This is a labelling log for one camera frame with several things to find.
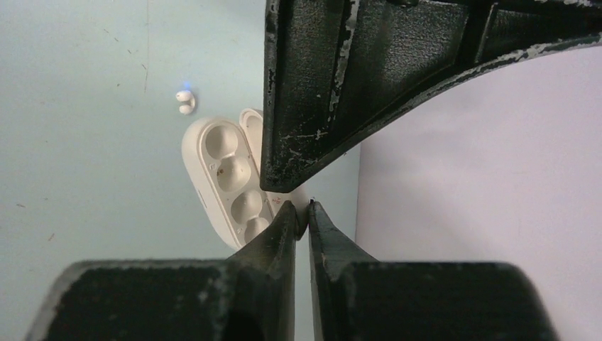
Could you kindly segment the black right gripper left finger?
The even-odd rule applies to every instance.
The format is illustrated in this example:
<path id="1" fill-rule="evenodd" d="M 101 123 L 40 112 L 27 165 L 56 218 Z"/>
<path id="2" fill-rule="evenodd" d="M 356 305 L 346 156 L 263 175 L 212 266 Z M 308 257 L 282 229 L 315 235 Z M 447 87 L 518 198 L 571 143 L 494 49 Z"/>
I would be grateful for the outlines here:
<path id="1" fill-rule="evenodd" d="M 81 261 L 27 340 L 292 340 L 296 210 L 226 259 Z"/>

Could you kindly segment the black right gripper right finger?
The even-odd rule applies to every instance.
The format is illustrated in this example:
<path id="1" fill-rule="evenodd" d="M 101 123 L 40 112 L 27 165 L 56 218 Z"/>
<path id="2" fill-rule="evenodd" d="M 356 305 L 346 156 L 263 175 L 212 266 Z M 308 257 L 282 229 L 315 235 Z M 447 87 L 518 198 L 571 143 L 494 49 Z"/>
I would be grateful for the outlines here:
<path id="1" fill-rule="evenodd" d="M 379 261 L 308 210 L 318 340 L 558 340 L 529 278 L 505 262 Z"/>

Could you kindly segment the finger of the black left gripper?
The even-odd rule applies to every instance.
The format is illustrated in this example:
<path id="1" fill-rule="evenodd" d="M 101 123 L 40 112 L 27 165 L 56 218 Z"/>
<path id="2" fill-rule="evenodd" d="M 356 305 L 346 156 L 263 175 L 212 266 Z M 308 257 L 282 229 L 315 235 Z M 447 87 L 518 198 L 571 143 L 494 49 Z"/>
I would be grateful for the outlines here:
<path id="1" fill-rule="evenodd" d="M 479 75 L 600 44 L 600 1 L 267 1 L 261 187 L 294 190 Z"/>

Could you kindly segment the white earbud charging case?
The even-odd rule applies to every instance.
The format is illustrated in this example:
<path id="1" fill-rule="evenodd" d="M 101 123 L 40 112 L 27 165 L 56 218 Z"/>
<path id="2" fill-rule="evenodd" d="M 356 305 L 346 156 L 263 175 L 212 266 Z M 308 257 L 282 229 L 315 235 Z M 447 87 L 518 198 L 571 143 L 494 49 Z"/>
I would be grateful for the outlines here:
<path id="1" fill-rule="evenodd" d="M 308 225 L 310 203 L 303 187 L 273 193 L 260 187 L 263 113 L 245 109 L 238 121 L 199 119 L 182 139 L 187 173 L 221 240 L 239 250 L 263 232 L 283 204 L 296 209 L 300 228 Z"/>

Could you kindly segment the white clip earbud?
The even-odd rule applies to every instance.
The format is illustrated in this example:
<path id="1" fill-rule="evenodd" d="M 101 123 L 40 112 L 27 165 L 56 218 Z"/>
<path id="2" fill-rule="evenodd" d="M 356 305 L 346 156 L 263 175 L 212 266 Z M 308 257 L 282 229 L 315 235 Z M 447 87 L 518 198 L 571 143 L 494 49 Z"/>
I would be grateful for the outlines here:
<path id="1" fill-rule="evenodd" d="M 179 111 L 181 114 L 190 115 L 196 109 L 196 98 L 190 90 L 182 90 L 175 94 L 175 98 L 181 103 Z"/>

